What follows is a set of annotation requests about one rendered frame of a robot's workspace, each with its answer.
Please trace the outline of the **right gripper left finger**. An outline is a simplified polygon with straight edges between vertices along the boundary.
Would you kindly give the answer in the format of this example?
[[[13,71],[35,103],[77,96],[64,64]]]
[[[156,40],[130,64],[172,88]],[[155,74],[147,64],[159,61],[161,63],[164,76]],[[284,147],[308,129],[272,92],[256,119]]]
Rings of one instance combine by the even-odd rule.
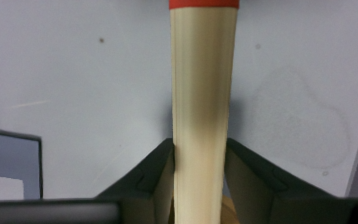
[[[168,224],[173,186],[174,144],[166,138],[93,198],[0,200],[0,224]]]

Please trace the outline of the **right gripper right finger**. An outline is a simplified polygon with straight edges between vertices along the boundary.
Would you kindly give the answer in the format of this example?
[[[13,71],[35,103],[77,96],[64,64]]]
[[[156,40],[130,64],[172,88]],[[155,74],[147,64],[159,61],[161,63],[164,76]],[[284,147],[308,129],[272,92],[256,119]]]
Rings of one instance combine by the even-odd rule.
[[[337,197],[232,138],[224,172],[239,224],[358,224],[358,197]]]

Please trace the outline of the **brown cardboard tube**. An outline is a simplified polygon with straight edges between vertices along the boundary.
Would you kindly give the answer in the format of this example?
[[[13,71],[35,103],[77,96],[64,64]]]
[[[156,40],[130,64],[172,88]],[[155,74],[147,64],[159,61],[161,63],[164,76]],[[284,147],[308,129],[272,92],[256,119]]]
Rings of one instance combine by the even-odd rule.
[[[172,192],[168,224],[175,224],[174,189]],[[220,224],[239,224],[232,199],[222,194]]]

